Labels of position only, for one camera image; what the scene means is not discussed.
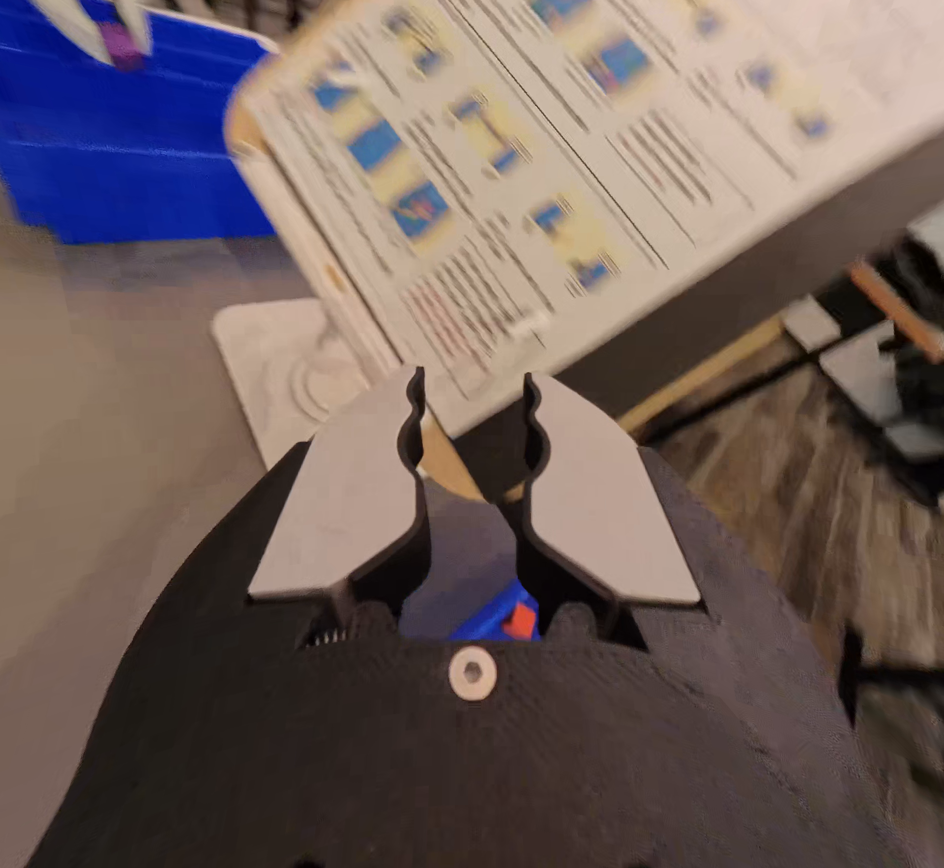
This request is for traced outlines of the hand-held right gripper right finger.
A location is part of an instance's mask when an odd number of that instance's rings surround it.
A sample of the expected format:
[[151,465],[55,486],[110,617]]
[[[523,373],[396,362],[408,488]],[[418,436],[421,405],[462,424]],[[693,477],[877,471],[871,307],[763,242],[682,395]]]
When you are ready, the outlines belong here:
[[517,577],[549,634],[579,606],[596,634],[635,634],[635,607],[694,610],[701,591],[633,438],[552,376],[526,374]]

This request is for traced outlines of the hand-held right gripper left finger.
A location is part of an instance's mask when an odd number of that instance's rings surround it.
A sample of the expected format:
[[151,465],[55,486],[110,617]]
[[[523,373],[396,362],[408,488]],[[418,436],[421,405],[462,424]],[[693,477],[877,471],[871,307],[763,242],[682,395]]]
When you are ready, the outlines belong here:
[[421,422],[425,374],[403,366],[313,436],[249,584],[254,602],[325,599],[402,615],[431,569]]

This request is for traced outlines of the purple wooden cube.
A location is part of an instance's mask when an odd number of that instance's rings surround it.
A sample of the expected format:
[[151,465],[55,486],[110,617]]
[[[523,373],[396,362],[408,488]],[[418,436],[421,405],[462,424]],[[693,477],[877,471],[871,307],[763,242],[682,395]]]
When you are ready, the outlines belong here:
[[121,23],[97,24],[112,65],[122,72],[133,72],[145,66],[145,56],[129,30]]

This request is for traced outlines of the blue plastic bin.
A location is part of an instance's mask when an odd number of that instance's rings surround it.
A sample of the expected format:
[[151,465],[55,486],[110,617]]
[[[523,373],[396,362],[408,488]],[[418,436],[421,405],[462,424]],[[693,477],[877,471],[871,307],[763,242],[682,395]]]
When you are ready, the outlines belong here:
[[276,43],[147,9],[153,50],[122,71],[88,57],[30,0],[1,0],[2,184],[19,219],[65,244],[268,237],[224,123]]
[[534,597],[528,593],[518,579],[514,579],[507,587],[500,591],[470,618],[462,622],[449,636],[450,640],[457,641],[503,641],[515,640],[508,638],[502,631],[502,624],[514,605],[526,602],[537,613],[537,627],[534,640],[540,639],[538,628],[538,605]]

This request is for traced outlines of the wooden display board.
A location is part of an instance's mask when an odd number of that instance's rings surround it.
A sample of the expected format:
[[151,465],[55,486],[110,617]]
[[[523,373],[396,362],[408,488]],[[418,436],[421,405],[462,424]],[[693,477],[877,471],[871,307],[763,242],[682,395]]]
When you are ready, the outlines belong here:
[[[332,12],[341,0],[325,0],[313,16],[288,36],[281,55],[267,59],[238,88],[227,119],[227,142],[240,173],[275,228],[315,295],[338,323],[361,321],[368,343],[387,348],[402,361],[369,317],[356,288],[320,237],[313,219],[295,198],[294,188],[278,171],[254,121],[244,110],[244,93],[292,45]],[[550,373],[616,420],[647,397],[689,372],[772,317],[792,301],[826,283],[835,273],[887,244],[908,221],[942,199],[912,208],[893,225],[863,216],[857,223],[841,217],[830,228],[825,220],[788,226],[755,242],[728,260],[706,269],[667,272],[662,283],[618,332],[594,350]],[[522,378],[515,399],[481,417],[465,431],[448,431],[435,415],[428,395],[425,424],[427,471],[442,484],[467,496],[502,496],[524,478]]]

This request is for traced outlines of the wooden slat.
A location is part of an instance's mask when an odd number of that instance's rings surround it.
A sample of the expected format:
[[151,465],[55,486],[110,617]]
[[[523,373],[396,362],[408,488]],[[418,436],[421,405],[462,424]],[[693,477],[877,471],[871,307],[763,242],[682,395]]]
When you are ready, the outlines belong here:
[[783,320],[779,315],[761,322],[714,355],[703,360],[689,372],[625,412],[617,419],[619,426],[631,436],[635,436],[652,420],[776,342],[783,336],[783,332]]

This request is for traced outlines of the printed instruction sheet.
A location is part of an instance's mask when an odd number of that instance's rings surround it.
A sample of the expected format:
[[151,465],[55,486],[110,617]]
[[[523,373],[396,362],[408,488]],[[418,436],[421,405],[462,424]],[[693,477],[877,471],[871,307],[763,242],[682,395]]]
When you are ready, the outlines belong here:
[[506,83],[550,236],[583,212],[655,270],[933,203],[942,0],[438,0]]
[[448,431],[632,319],[667,275],[607,148],[596,0],[341,0],[244,93],[278,171]]

